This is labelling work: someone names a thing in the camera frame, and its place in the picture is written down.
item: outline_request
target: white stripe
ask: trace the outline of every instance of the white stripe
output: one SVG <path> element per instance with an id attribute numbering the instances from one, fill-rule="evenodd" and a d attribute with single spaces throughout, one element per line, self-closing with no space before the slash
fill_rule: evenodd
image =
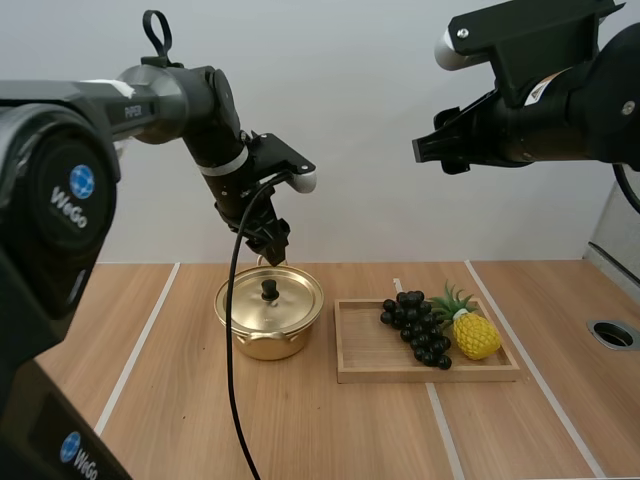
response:
<path id="1" fill-rule="evenodd" d="M 545 379 L 542 378 L 542 374 L 533 363 L 533 360 L 531 360 L 531 357 L 525 350 L 524 345 L 522 345 L 522 343 L 520 342 L 520 339 L 518 339 L 518 336 L 516 335 L 516 332 L 514 332 L 513 328 L 511 328 L 511 325 L 509 325 L 507 318 L 504 316 L 504 314 L 500 310 L 500 307 L 498 307 L 498 304 L 489 293 L 489 290 L 487 289 L 487 287 L 484 285 L 484 283 L 476 273 L 475 269 L 473 268 L 473 265 L 471 265 L 471 262 L 469 260 L 465 260 L 464 264 L 467 266 L 469 273 L 471 274 L 473 279 L 476 281 L 476 284 L 478 285 L 478 287 L 484 294 L 485 298 L 489 302 L 489 305 L 491 305 L 491 308 L 493 308 L 493 311 L 495 312 L 496 316 L 500 320 L 500 323 L 502 324 L 505 331 L 507 332 L 507 335 L 509 335 L 509 338 L 513 342 L 513 345 L 516 347 L 516 349 L 520 353 L 520 356 L 524 360 L 524 363 L 527 364 L 527 367 L 529 368 L 529 371 L 533 375 L 533 378 L 536 379 L 536 382 L 538 383 L 540 390 L 542 390 L 542 393 L 544 393 L 544 396 L 547 397 L 547 400 L 549 401 L 551 408 L 553 408 L 553 411 L 556 412 L 556 415 L 562 422 L 562 425 L 564 425 L 564 428 L 567 430 L 567 433 L 573 440 L 573 443 L 576 444 L 576 447 L 582 454 L 582 457 L 584 458 L 585 462 L 587 462 L 587 465 L 589 465 L 589 468 L 591 469 L 591 471 L 596 477 L 599 477 L 599 478 L 606 477 L 606 475 L 604 474 L 604 471 L 598 464 L 598 461 L 595 459 L 595 457 L 589 450 L 589 447 L 587 447 L 587 444 L 584 443 L 584 440 L 576 430 L 576 427 L 574 427 L 573 423 L 571 423 L 571 420 L 569 419 L 564 409 L 560 405 L 560 402 L 558 402 L 558 399 L 556 398 L 554 393 L 551 391 L 551 388 L 549 388 L 549 385 L 547 384 Z"/>
<path id="2" fill-rule="evenodd" d="M 393 279 L 393 284 L 396 287 L 396 292 L 403 291 L 402 283 L 399 278 Z M 464 480 L 464 472 L 462 471 L 462 465 L 460 464 L 460 458 L 458 457 L 458 451 L 456 445 L 453 443 L 453 437 L 451 436 L 451 430 L 449 430 L 449 424 L 447 423 L 447 417 L 444 415 L 442 405 L 440 404 L 440 398 L 438 392 L 433 383 L 425 383 L 427 386 L 427 393 L 429 394 L 429 400 L 431 401 L 431 408 L 433 414 L 436 417 L 436 423 L 440 430 L 440 436 L 442 437 L 442 443 L 444 449 L 447 451 L 447 457 L 449 458 L 449 466 L 451 467 L 451 473 L 454 480 Z"/>
<path id="3" fill-rule="evenodd" d="M 111 412 L 113 412 L 113 408 L 116 406 L 116 403 L 118 403 L 118 398 L 120 398 L 120 394 L 122 393 L 122 390 L 124 389 L 124 386 L 126 385 L 127 380 L 129 379 L 129 375 L 131 374 L 131 371 L 133 370 L 133 367 L 136 364 L 136 360 L 138 360 L 138 355 L 140 355 L 140 352 L 142 351 L 144 342 L 147 340 L 147 337 L 149 336 L 149 332 L 151 331 L 151 328 L 153 327 L 153 324 L 155 323 L 156 318 L 158 317 L 158 313 L 160 313 L 160 310 L 162 309 L 162 305 L 164 304 L 164 301 L 167 298 L 167 295 L 169 294 L 169 290 L 171 290 L 171 285 L 173 285 L 173 281 L 175 280 L 179 269 L 180 269 L 180 263 L 176 263 L 173 266 L 173 269 L 171 270 L 171 274 L 169 274 L 169 278 L 167 278 L 167 283 L 164 284 L 164 288 L 162 289 L 162 292 L 158 297 L 158 301 L 156 302 L 155 307 L 153 307 L 153 310 L 151 311 L 151 314 L 147 319 L 147 323 L 142 329 L 142 332 L 140 332 L 138 341 L 136 342 L 136 345 L 133 347 L 133 350 L 131 351 L 131 355 L 129 355 L 129 359 L 127 360 L 127 363 L 125 364 L 124 369 L 120 374 L 120 378 L 118 378 L 118 381 L 116 382 L 115 387 L 113 387 L 111 396 L 109 397 L 107 404 L 104 406 L 104 410 L 102 410 L 102 415 L 100 415 L 100 418 L 98 419 L 98 423 L 96 423 L 96 426 L 94 428 L 98 436 L 102 435 L 104 427 L 107 425 L 107 422 L 109 421 L 109 417 L 111 416 Z"/>

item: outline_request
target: grape bunch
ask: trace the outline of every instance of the grape bunch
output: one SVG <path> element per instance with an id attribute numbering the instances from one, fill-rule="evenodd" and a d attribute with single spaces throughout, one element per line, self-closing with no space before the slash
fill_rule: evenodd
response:
<path id="1" fill-rule="evenodd" d="M 424 293 L 400 292 L 396 300 L 385 300 L 380 321 L 400 330 L 400 338 L 413 350 L 413 356 L 427 367 L 442 370 L 451 368 L 451 358 L 445 352 L 451 348 L 451 340 L 442 334 L 439 321 L 431 312 L 431 304 Z"/>

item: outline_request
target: pot lid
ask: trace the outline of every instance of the pot lid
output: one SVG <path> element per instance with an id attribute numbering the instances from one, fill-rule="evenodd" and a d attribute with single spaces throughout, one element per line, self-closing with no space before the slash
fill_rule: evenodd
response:
<path id="1" fill-rule="evenodd" d="M 250 268 L 237 274 L 233 285 L 231 328 L 241 335 L 295 333 L 318 317 L 324 303 L 318 281 L 288 266 Z M 225 282 L 216 296 L 216 313 L 223 325 L 227 286 Z"/>

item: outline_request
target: pot lid knob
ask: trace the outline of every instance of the pot lid knob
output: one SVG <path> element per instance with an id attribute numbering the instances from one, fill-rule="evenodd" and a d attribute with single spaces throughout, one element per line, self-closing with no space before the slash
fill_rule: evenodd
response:
<path id="1" fill-rule="evenodd" d="M 278 284 L 275 280 L 265 280 L 262 282 L 262 299 L 266 302 L 272 302 L 280 296 L 277 289 Z"/>

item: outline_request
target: round hole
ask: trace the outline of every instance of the round hole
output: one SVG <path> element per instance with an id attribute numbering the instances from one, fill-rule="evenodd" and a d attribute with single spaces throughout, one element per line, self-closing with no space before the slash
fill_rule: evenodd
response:
<path id="1" fill-rule="evenodd" d="M 602 340 L 616 347 L 630 347 L 633 345 L 633 337 L 626 330 L 612 323 L 596 323 L 593 326 L 593 331 Z"/>

